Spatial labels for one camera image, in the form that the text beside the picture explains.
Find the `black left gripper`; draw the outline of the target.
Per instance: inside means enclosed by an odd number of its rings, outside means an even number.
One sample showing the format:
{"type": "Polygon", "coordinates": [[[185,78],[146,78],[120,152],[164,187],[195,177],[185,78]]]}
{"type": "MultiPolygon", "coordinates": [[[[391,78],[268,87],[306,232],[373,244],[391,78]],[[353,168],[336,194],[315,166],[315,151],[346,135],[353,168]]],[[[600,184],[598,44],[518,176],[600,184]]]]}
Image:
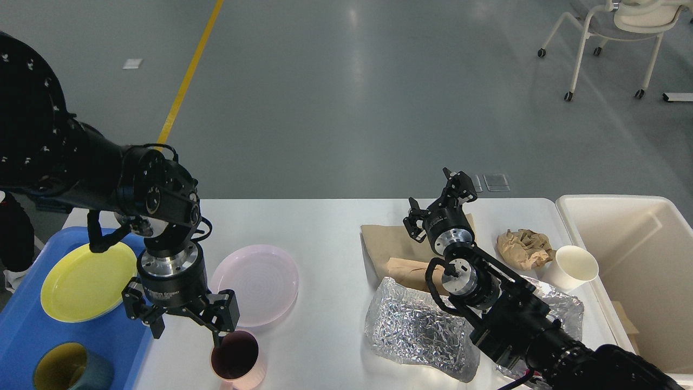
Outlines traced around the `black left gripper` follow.
{"type": "Polygon", "coordinates": [[[204,252],[198,242],[186,242],[176,254],[157,252],[145,243],[137,263],[138,277],[131,277],[121,292],[126,315],[149,327],[154,339],[165,330],[163,315],[188,315],[207,328],[213,345],[235,331],[240,318],[233,290],[208,290],[204,252]],[[147,304],[145,296],[152,304],[147,304]]]}

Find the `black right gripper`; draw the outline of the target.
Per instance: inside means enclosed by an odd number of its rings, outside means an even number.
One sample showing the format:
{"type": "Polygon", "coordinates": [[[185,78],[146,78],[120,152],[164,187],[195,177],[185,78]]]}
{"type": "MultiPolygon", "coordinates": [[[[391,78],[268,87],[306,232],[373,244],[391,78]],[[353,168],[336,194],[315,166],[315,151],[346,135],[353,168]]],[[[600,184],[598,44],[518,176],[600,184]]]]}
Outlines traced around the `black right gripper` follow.
{"type": "Polygon", "coordinates": [[[441,192],[441,209],[421,208],[418,200],[408,198],[408,215],[403,224],[409,237],[423,243],[428,237],[435,254],[444,251],[453,243],[475,243],[475,233],[468,221],[463,205],[475,202],[478,193],[471,177],[463,171],[443,168],[447,183],[441,192]]]}

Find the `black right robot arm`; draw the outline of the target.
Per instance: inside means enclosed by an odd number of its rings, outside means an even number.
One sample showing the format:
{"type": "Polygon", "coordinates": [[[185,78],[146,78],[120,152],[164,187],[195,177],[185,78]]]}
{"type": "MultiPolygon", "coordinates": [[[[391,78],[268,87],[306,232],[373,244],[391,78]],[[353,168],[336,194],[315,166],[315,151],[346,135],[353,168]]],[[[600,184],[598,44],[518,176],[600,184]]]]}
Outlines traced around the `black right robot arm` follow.
{"type": "Polygon", "coordinates": [[[550,320],[535,286],[475,242],[463,204],[477,200],[471,178],[443,168],[447,183],[427,208],[409,198],[403,220],[411,238],[427,239],[436,257],[424,279],[438,307],[472,326],[470,339],[497,365],[527,371],[506,385],[516,388],[540,376],[552,389],[679,389],[655,365],[613,344],[597,350],[569,336],[559,319],[550,320]]]}

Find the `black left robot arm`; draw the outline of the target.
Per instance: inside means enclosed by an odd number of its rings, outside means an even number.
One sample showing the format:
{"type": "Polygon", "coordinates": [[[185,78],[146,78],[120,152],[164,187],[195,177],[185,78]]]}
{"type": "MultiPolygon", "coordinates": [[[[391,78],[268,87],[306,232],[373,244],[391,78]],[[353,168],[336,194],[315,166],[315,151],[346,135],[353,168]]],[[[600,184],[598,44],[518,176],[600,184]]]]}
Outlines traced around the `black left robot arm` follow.
{"type": "Polygon", "coordinates": [[[70,113],[61,84],[32,47],[2,33],[2,190],[41,210],[88,210],[90,250],[102,254],[129,233],[143,237],[136,275],[121,296],[127,316],[164,331],[164,314],[211,331],[215,347],[235,331],[236,294],[208,288],[198,181],[163,144],[119,146],[70,113]]]}

